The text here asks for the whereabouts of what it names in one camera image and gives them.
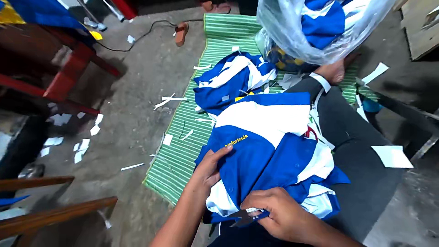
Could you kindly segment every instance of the foot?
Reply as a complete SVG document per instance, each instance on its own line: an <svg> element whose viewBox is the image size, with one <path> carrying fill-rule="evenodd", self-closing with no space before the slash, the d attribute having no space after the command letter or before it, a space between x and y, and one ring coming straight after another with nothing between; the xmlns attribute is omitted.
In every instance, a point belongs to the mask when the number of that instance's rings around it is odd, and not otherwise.
<svg viewBox="0 0 439 247"><path fill-rule="evenodd" d="M321 75L332 86L338 86L345 78L345 67L349 66L359 53L349 54L345 59L340 59L333 64L322 65L314 73Z"/></svg>

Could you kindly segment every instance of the electric cord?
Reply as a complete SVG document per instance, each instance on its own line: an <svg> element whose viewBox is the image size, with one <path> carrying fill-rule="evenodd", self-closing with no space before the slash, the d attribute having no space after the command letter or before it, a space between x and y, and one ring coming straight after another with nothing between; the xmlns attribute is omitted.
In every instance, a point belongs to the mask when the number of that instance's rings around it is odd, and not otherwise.
<svg viewBox="0 0 439 247"><path fill-rule="evenodd" d="M189 19L189 20L185 20L185 21L182 21L182 22L202 22L202 21L204 21L204 20L203 20L203 19ZM134 47L134 45L137 44L138 41L140 41L142 38L144 38L145 36L147 36L147 35L152 31L152 28L154 27L154 24L155 24L155 23L159 23L159 22L167 22L167 23L169 24L169 25L163 25L164 27L173 27L173 28L177 28L177 27L178 27L177 24L174 24L174 23L172 23L172 22L170 22L170 21L168 21L168 20L158 20L158 21L154 21L154 22L151 24L151 27L149 28L149 30L148 30L146 33L142 34L139 38L137 38L136 41L134 41L134 43L130 46L130 48L129 48L128 50L117 50L117 49L111 49L111 48L106 47L104 44L102 44L102 43L100 43L100 42L97 42L97 41L96 41L96 43L98 43L100 46L102 46L103 48L105 48L105 49L107 49L107 50L110 50L110 51L129 52L129 51Z"/></svg>

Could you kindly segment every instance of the pile of clothes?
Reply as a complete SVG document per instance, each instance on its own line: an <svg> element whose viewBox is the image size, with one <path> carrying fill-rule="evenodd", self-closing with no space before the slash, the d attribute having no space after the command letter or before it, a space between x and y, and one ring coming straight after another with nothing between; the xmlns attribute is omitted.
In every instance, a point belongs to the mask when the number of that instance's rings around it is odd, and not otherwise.
<svg viewBox="0 0 439 247"><path fill-rule="evenodd" d="M324 49L363 17L370 0L305 0L302 31L306 40Z"/></svg>
<svg viewBox="0 0 439 247"><path fill-rule="evenodd" d="M331 145L318 131L317 107L311 108L309 93L246 96L275 77L274 64L237 51L194 79L195 102L216 120L196 167L210 149L234 145L218 163L221 180L206 201L204 223L230 220L227 216L239 211L252 190L277 186L319 218L340 211L329 186L350 181L334 165Z"/></svg>

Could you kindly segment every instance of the woven mat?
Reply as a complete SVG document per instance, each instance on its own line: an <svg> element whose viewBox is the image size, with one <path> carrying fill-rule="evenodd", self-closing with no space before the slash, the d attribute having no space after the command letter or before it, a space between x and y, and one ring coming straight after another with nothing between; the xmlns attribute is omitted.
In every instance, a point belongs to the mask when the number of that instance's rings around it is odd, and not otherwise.
<svg viewBox="0 0 439 247"><path fill-rule="evenodd" d="M232 53L233 46L239 46L241 51L252 55L260 54L254 41L255 34L261 29L255 16L205 14L204 30L206 35L206 48L198 62L203 67L209 64L214 66ZM155 161L149 167L143 184L162 197L176 204L186 183L195 167L194 160L198 157L201 147L207 143L212 132L209 122L195 121L196 118L209 120L206 113L196 113L193 88L197 85L192 80L201 76L205 70L196 70L191 77L189 86L184 94L189 101L183 101L177 107L171 124L166 133L173 135L170 145L162 145ZM346 71L344 82L340 85L343 96L353 104L355 102L355 75L357 67L351 66ZM278 72L275 81L282 80L285 72ZM271 93L280 92L282 88L274 84ZM181 140L193 130L184 141Z"/></svg>

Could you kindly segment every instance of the plastic bag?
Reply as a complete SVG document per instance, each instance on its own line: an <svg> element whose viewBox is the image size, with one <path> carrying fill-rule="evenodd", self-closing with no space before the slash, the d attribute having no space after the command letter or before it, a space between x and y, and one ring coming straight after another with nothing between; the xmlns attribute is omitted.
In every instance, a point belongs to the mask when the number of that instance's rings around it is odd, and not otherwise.
<svg viewBox="0 0 439 247"><path fill-rule="evenodd" d="M302 32L304 3L305 0L259 0L256 19L288 55L323 65L344 58L360 45L384 19L395 0L370 0L362 18L323 50L312 47Z"/></svg>

